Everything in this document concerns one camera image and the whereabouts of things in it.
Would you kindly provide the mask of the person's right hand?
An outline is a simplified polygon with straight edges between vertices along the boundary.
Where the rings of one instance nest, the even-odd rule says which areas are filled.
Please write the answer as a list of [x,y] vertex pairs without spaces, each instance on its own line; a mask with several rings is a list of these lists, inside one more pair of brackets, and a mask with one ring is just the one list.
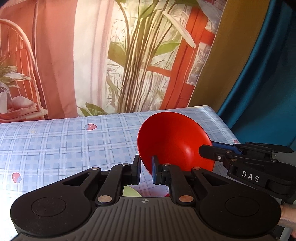
[[296,229],[295,205],[285,203],[281,205],[280,208],[281,208],[281,217],[278,225],[295,230]]

